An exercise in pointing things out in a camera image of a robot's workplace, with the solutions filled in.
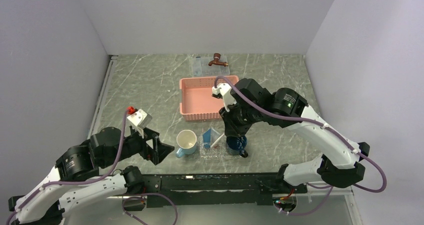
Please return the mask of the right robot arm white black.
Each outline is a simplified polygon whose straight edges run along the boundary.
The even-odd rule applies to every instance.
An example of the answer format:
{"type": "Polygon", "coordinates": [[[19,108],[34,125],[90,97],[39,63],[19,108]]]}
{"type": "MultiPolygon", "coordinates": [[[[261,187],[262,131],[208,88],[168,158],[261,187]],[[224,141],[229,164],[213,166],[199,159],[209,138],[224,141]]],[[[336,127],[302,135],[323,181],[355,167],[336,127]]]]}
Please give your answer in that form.
{"type": "Polygon", "coordinates": [[[303,137],[322,153],[307,162],[283,164],[275,179],[280,192],[309,182],[346,188],[363,180],[366,168],[360,161],[368,156],[370,146],[340,135],[296,91],[284,87],[270,93],[252,78],[231,86],[227,78],[218,77],[212,96],[223,100],[219,114],[228,141],[245,139],[253,124],[264,122],[303,137]]]}

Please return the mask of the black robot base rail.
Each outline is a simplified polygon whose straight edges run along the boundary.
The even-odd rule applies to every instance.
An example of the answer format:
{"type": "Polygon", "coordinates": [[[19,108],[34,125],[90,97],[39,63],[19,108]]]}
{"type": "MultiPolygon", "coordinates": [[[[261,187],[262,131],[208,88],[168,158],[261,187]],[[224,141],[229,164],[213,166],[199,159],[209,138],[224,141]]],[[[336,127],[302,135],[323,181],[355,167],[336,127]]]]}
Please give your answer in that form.
{"type": "Polygon", "coordinates": [[[159,193],[175,205],[256,204],[271,206],[279,196],[307,193],[305,185],[291,186],[275,172],[253,173],[198,173],[144,174],[141,184],[126,191],[126,195],[144,195],[148,208],[169,204],[159,193]]]}

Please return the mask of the clear textured acrylic tray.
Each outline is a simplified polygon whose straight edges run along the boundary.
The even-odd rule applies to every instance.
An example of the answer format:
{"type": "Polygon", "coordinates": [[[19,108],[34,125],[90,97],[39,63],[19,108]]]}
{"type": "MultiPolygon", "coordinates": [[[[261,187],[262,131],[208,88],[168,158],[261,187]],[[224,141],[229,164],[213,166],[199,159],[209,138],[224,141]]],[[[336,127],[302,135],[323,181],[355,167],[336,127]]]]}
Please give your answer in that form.
{"type": "Polygon", "coordinates": [[[235,152],[230,152],[226,144],[226,136],[224,135],[214,147],[206,148],[204,146],[203,136],[200,135],[197,137],[197,151],[199,158],[202,160],[237,160],[242,157],[235,152]]]}

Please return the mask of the white red-capped toothpaste tube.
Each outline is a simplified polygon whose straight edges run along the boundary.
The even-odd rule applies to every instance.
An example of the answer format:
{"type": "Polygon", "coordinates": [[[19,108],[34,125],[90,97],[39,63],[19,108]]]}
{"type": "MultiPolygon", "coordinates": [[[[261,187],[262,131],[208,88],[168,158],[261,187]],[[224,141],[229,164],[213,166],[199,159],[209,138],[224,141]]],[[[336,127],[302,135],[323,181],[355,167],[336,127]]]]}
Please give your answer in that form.
{"type": "Polygon", "coordinates": [[[217,130],[215,130],[214,128],[211,128],[211,145],[212,143],[221,135],[221,133],[219,133],[217,130]]]}

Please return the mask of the dark blue mug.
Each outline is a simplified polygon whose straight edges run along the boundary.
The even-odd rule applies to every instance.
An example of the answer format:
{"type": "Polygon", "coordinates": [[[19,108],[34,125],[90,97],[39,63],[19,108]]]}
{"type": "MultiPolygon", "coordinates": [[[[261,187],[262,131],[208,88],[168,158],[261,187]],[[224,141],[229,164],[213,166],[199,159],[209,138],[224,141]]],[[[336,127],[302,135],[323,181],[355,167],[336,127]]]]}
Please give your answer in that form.
{"type": "Polygon", "coordinates": [[[226,150],[230,155],[241,156],[242,158],[247,158],[249,156],[246,151],[248,140],[245,135],[241,137],[228,136],[226,137],[225,143],[226,150]]]}

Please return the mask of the blue toothpaste tube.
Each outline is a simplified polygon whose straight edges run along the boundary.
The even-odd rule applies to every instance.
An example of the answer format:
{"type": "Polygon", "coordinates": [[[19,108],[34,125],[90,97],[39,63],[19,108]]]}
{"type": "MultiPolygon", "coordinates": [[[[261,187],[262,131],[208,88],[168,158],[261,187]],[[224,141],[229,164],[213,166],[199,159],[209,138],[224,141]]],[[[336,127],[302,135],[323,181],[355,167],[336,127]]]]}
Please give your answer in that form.
{"type": "Polygon", "coordinates": [[[203,147],[205,149],[211,148],[211,136],[212,136],[211,134],[212,134],[212,129],[210,128],[202,135],[203,147]]]}

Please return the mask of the aluminium side rail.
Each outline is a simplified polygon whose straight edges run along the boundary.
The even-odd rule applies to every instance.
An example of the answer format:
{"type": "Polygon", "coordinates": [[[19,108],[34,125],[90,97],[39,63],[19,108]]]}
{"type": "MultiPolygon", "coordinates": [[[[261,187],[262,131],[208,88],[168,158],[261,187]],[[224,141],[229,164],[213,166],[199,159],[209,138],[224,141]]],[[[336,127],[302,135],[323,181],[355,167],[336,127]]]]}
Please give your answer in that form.
{"type": "Polygon", "coordinates": [[[96,102],[96,107],[93,113],[93,117],[91,120],[91,124],[88,130],[88,134],[87,134],[87,139],[90,139],[90,137],[98,132],[99,126],[100,126],[100,121],[101,121],[101,117],[102,117],[102,113],[105,107],[105,103],[106,103],[106,97],[110,88],[110,84],[111,84],[111,80],[113,78],[114,72],[115,72],[115,68],[116,68],[116,64],[118,61],[119,55],[109,55],[109,62],[107,65],[107,69],[103,78],[103,82],[102,82],[102,86],[100,89],[100,92],[98,94],[98,98],[97,98],[97,102],[96,102]]]}

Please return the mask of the clear plastic box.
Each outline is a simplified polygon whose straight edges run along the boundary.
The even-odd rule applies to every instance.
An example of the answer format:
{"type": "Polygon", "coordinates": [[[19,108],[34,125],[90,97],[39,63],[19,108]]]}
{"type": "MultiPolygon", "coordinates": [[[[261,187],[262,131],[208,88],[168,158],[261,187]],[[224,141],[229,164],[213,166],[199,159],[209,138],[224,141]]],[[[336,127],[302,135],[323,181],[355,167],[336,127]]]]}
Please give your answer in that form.
{"type": "Polygon", "coordinates": [[[193,77],[216,77],[230,75],[230,66],[211,65],[212,56],[196,56],[191,60],[191,71],[193,77]]]}

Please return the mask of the pink plastic basket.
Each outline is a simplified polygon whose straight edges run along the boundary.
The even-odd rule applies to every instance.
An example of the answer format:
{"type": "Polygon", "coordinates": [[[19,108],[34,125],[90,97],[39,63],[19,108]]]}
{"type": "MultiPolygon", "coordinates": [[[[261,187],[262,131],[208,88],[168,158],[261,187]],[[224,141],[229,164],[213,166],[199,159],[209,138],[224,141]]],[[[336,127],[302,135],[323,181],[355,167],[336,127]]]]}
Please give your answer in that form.
{"type": "MultiPolygon", "coordinates": [[[[179,81],[181,102],[179,111],[188,122],[220,119],[219,110],[224,107],[223,100],[213,96],[216,76],[182,78],[179,81]]],[[[227,75],[220,83],[235,85],[239,81],[236,75],[227,75]]]]}

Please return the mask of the light blue white mug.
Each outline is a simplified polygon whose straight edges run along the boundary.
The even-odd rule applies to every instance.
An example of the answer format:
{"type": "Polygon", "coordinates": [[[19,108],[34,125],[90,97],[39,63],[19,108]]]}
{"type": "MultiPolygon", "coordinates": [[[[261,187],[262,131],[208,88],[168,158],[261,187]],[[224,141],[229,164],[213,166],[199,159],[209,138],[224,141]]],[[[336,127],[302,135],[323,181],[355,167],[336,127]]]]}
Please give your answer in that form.
{"type": "Polygon", "coordinates": [[[177,158],[182,158],[186,155],[191,155],[197,150],[197,136],[189,129],[182,130],[176,137],[178,149],[175,153],[177,158]]]}

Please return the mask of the copper faucet tap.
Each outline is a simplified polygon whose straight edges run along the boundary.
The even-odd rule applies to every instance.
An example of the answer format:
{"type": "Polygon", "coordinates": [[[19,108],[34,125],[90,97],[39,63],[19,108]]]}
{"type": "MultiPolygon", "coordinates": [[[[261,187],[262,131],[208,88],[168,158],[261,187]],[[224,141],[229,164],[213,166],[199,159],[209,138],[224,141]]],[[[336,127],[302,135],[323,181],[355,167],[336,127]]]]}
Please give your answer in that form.
{"type": "Polygon", "coordinates": [[[228,62],[221,61],[221,54],[220,53],[214,53],[213,54],[213,59],[208,63],[208,66],[210,66],[210,67],[212,65],[223,66],[223,67],[229,66],[228,62]]]}

